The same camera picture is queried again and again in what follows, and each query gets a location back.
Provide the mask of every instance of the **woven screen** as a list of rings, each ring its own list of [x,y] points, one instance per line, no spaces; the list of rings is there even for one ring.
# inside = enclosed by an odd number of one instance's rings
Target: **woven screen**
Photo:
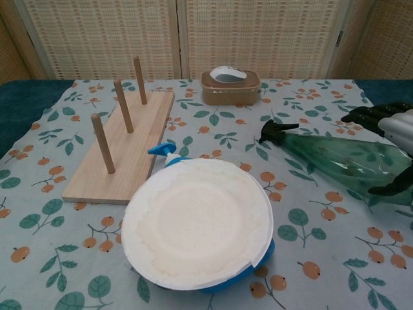
[[[202,71],[232,65],[261,78],[322,78],[339,5],[340,0],[188,0],[189,74],[198,78]]]
[[[57,79],[134,78],[136,54],[145,78],[176,75],[168,0],[24,2]]]
[[[30,79],[30,74],[20,58],[1,16],[0,42],[0,85],[17,79]]]
[[[351,64],[354,79],[413,78],[413,1],[379,0]]]
[[[328,78],[343,79],[347,77],[347,70],[354,51],[361,39],[363,29],[367,23],[367,16],[374,0],[353,0],[348,8],[343,35],[332,59]]]
[[[46,72],[34,50],[13,0],[1,0],[0,12],[30,75],[35,79],[45,79]]]

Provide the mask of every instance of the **wooden dowel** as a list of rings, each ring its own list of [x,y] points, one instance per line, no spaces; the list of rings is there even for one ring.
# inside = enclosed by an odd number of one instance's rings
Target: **wooden dowel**
[[[139,60],[139,56],[134,57],[134,65],[135,65],[137,85],[139,86],[139,93],[141,95],[141,101],[143,105],[146,105],[147,101],[146,101],[145,85],[143,83],[141,62]]]
[[[105,132],[103,131],[101,116],[97,113],[92,114],[92,124],[93,128],[95,129],[96,139],[101,148],[103,160],[105,161],[106,169],[108,169],[108,173],[112,174],[115,172],[114,162],[112,161],[112,157],[110,155],[108,142],[106,140]]]
[[[125,93],[123,92],[122,82],[120,79],[115,79],[114,81],[117,100],[119,100],[119,105],[121,106],[123,120],[125,121],[126,130],[128,133],[134,131],[134,126],[132,125],[132,121],[130,120],[130,114],[128,110],[128,105],[126,104]]]

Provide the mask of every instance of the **wooden board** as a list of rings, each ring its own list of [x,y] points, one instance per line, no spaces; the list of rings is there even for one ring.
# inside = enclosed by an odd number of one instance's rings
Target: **wooden board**
[[[161,141],[175,95],[147,92],[146,96],[148,104],[142,105],[138,92],[125,93],[134,132],[126,132],[119,106],[104,126],[115,173],[108,174],[95,141],[66,187],[64,201],[126,205],[146,181],[155,159],[147,150]]]

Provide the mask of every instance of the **paper plate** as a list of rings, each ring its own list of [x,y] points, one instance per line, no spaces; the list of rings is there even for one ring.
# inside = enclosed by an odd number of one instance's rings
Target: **paper plate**
[[[256,266],[273,228],[271,204],[248,173],[222,160],[184,160],[155,173],[134,194],[122,244],[146,279],[193,290]]]

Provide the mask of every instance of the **tablecloth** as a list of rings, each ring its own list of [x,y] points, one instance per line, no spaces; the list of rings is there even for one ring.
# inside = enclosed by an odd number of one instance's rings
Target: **tablecloth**
[[[123,81],[125,91],[136,82]],[[0,309],[411,309],[413,208],[369,201],[271,143],[274,119],[292,132],[388,143],[341,116],[371,105],[351,80],[265,79],[251,107],[211,107],[196,80],[146,81],[174,91],[163,141],[253,175],[274,212],[265,267],[216,294],[171,291],[131,268],[123,206],[63,203],[94,142],[90,115],[117,104],[110,80],[77,80],[0,161]],[[162,169],[157,158],[154,172]]]

